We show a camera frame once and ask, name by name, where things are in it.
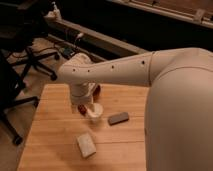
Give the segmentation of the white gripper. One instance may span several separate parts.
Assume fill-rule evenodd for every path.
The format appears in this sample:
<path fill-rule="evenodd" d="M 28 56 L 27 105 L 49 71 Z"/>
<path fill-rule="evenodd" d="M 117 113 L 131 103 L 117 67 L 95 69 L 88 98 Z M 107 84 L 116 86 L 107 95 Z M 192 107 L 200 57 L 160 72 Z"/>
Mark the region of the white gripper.
<path fill-rule="evenodd" d="M 70 100 L 78 109 L 79 105 L 88 105 L 93 103 L 93 93 L 97 88 L 96 83 L 83 83 L 70 85 Z"/>

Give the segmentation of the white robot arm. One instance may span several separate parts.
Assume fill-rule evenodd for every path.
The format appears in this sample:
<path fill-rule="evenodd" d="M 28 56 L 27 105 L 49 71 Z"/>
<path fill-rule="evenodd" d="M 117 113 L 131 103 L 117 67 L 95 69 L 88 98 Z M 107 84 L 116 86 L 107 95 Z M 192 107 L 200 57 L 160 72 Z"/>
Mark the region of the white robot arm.
<path fill-rule="evenodd" d="M 213 52 L 180 48 L 100 63 L 78 53 L 58 74 L 74 100 L 94 83 L 147 87 L 147 171 L 213 171 Z"/>

